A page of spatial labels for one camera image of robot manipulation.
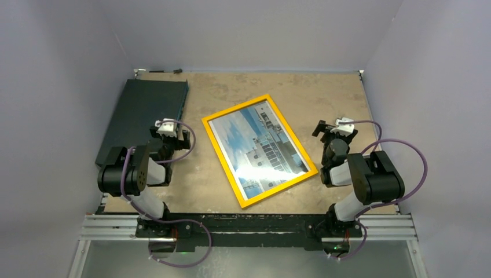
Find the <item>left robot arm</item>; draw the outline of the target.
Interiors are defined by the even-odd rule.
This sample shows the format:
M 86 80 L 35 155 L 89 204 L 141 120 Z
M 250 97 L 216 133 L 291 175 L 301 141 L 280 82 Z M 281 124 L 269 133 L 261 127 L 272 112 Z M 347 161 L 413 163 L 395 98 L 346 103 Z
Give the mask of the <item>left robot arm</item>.
M 100 168 L 97 185 L 101 192 L 119 197 L 135 209 L 141 220 L 151 221 L 150 229 L 159 237 L 172 231 L 173 224 L 186 219 L 172 220 L 165 202 L 150 187 L 168 186 L 172 179 L 171 164 L 175 151 L 187 150 L 189 155 L 196 144 L 195 132 L 188 128 L 182 138 L 167 135 L 157 127 L 151 128 L 153 139 L 136 147 L 113 147 Z

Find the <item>building and sky photo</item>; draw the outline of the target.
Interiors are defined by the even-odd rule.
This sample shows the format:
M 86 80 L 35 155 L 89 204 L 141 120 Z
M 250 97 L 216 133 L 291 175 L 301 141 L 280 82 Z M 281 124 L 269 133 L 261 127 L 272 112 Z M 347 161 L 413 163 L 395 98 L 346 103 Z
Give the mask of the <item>building and sky photo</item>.
M 268 100 L 208 125 L 243 200 L 263 197 L 312 170 Z

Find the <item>yellow picture frame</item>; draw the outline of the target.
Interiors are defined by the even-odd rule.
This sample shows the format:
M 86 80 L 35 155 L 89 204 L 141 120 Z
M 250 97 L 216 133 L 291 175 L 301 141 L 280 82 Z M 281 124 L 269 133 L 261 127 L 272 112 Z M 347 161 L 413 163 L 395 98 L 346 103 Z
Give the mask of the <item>yellow picture frame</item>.
M 242 209 L 319 172 L 268 94 L 202 122 Z

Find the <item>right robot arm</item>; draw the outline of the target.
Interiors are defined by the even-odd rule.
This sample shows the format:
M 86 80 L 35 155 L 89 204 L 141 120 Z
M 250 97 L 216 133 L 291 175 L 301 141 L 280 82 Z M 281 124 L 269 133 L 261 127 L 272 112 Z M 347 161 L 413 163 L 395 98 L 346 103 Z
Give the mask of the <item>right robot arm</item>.
M 350 144 L 358 134 L 355 121 L 337 119 L 334 125 L 320 120 L 312 135 L 321 135 L 323 155 L 320 178 L 328 188 L 351 185 L 343 200 L 331 205 L 325 220 L 318 227 L 338 236 L 355 226 L 356 216 L 374 204 L 392 202 L 405 193 L 404 182 L 384 151 L 373 151 L 369 156 L 351 153 Z

